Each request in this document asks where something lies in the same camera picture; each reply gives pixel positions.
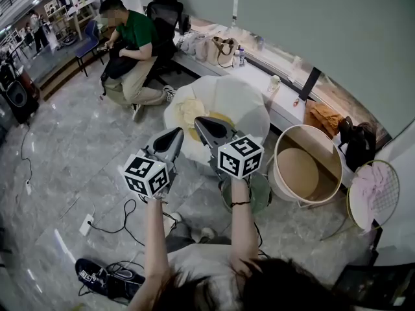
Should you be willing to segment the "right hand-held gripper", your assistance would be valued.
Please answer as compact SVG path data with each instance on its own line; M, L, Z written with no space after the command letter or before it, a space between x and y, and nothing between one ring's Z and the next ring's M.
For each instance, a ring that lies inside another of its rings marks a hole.
M203 145L219 146L218 139L230 139L237 130L230 123L213 117L196 117L195 130ZM209 164L220 175L226 173L236 179L247 178L259 170L263 160L263 146L255 137L245 135L211 151Z

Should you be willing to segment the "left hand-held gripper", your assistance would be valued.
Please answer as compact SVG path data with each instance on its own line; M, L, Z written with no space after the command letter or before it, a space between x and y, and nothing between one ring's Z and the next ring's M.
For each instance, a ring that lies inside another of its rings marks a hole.
M153 135L145 148L131 154L123 167L127 187L145 199L168 203L167 197L177 176L175 160L184 141L181 127Z

